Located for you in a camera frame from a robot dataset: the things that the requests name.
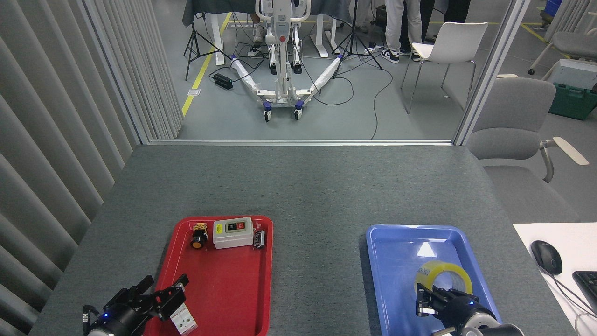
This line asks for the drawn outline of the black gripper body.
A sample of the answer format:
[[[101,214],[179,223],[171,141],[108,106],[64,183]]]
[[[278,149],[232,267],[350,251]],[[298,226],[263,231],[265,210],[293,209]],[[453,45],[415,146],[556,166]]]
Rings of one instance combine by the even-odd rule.
[[[446,328],[462,328],[476,314],[486,314],[486,308],[479,303],[477,296],[468,294],[468,297],[446,300],[440,311],[440,321]]]
[[[110,300],[97,320],[97,334],[102,336],[141,336],[153,317],[155,304],[150,300],[124,302]]]

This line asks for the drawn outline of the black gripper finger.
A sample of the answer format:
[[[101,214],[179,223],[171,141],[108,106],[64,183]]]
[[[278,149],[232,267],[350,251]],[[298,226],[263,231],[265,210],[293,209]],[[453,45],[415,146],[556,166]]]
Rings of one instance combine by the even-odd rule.
[[[440,291],[443,288],[418,288],[416,289],[416,316],[428,317],[432,315],[438,318],[439,311],[434,304],[438,305],[442,300]]]
[[[175,314],[186,300],[185,286],[188,284],[188,276],[183,273],[170,287],[153,294],[153,310],[155,315],[166,321]]]
[[[459,291],[458,289],[443,287],[437,287],[436,285],[431,286],[433,295],[437,297],[437,300],[454,300],[457,297],[468,297],[467,292]]]
[[[116,303],[121,304],[132,304],[138,302],[140,297],[154,284],[153,277],[151,275],[145,276],[137,285],[133,285],[129,288],[122,288],[116,294]]]

